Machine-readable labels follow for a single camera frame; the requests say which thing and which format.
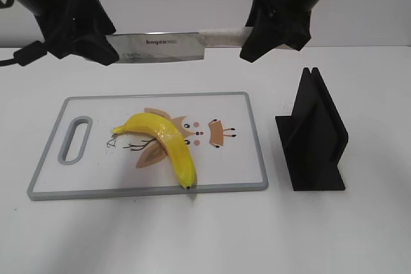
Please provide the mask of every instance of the cutting board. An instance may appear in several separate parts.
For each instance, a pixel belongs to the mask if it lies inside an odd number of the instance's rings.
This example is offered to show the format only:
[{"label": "cutting board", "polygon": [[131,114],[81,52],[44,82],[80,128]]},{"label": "cutting board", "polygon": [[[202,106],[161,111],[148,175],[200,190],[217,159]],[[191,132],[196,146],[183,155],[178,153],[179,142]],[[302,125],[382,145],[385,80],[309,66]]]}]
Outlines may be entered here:
[{"label": "cutting board", "polygon": [[[183,134],[197,183],[181,188],[169,158],[147,135],[111,130],[153,112]],[[267,175],[244,92],[67,98],[28,187],[32,200],[256,191]]]}]

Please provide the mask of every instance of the white table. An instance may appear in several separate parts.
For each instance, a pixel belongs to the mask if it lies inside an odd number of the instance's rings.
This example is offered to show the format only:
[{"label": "white table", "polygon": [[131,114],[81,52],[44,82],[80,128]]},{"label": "white table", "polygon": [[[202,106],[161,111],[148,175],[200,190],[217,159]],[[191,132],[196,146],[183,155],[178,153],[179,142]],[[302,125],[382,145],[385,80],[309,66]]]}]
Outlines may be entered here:
[{"label": "white table", "polygon": [[[410,273],[411,49],[237,49],[206,60],[103,67],[45,57],[0,68],[0,273]],[[0,49],[0,59],[11,49]],[[349,132],[344,192],[293,192],[274,116],[318,66]],[[249,93],[269,188],[250,193],[30,201],[68,96]]]}]

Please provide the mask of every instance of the banana tip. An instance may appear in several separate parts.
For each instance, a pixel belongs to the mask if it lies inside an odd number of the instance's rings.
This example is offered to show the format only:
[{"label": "banana tip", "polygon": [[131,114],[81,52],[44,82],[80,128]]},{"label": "banana tip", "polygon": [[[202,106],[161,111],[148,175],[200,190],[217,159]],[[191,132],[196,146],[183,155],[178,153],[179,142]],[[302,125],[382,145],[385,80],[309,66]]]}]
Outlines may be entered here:
[{"label": "banana tip", "polygon": [[112,131],[114,135],[121,135],[121,134],[124,134],[124,132],[125,132],[124,125],[118,126],[117,128],[113,128],[113,131]]}]

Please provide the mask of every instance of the yellow banana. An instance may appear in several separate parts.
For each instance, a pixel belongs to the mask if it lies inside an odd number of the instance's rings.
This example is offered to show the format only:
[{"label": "yellow banana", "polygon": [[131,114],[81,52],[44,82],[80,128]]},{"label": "yellow banana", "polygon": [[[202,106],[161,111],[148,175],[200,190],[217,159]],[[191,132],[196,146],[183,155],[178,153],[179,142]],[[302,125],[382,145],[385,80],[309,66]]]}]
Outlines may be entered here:
[{"label": "yellow banana", "polygon": [[193,185],[196,177],[193,159],[182,134],[166,118],[149,113],[136,114],[112,133],[144,133],[155,137],[166,150],[180,185],[185,189]]}]

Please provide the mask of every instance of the black stand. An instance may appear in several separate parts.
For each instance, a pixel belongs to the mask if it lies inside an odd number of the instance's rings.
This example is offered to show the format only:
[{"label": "black stand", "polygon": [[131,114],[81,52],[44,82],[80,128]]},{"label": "black stand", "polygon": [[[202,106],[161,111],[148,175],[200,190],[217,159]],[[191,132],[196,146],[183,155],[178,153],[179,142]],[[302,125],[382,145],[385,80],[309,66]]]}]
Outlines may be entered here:
[{"label": "black stand", "polygon": [[319,70],[304,68],[291,116],[275,117],[294,191],[343,191],[348,133]]}]

